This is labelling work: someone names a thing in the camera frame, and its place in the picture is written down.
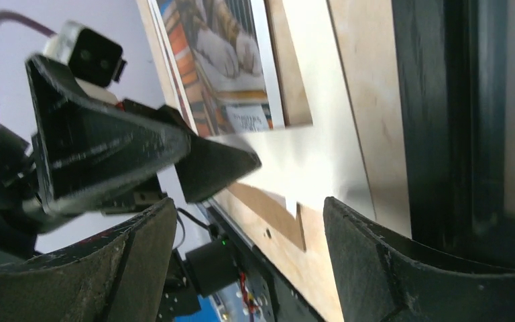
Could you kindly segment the white mat board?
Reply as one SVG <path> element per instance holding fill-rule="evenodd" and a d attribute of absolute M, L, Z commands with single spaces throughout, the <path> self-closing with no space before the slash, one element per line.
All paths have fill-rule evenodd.
<path fill-rule="evenodd" d="M 140 1 L 158 40 L 150 1 Z M 242 183 L 320 209 L 336 197 L 368 219 L 410 237 L 410 206 L 391 1 L 281 1 L 311 125 L 211 136 L 249 148 L 262 161 Z M 168 60 L 158 69 L 173 93 Z"/>

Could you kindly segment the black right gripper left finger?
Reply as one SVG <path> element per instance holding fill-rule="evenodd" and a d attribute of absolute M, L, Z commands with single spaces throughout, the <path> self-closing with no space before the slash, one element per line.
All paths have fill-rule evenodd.
<path fill-rule="evenodd" d="M 154 321 L 176 216 L 166 198 L 71 246 L 0 265 L 0 321 Z"/>

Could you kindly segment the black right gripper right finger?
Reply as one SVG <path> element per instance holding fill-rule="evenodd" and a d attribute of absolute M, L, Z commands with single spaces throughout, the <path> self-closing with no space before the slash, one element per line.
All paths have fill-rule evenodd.
<path fill-rule="evenodd" d="M 430 248 L 327 197 L 325 235 L 346 321 L 515 321 L 515 269 Z"/>

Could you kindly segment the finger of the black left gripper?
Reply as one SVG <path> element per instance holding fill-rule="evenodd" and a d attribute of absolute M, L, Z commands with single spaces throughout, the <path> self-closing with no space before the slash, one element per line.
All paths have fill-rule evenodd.
<path fill-rule="evenodd" d="M 257 170 L 258 155 L 189 135 L 190 152 L 175 164 L 187 203 L 200 203 L 227 188 L 241 177 Z"/>

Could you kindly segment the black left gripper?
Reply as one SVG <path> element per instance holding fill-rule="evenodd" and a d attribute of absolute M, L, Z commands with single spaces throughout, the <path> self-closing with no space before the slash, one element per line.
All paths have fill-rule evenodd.
<path fill-rule="evenodd" d="M 48 233 L 87 212 L 119 215 L 154 202 L 155 174 L 185 157 L 179 127 L 87 95 L 67 66 L 40 54 L 25 64 L 37 132 L 33 150 L 0 126 L 0 216 Z"/>

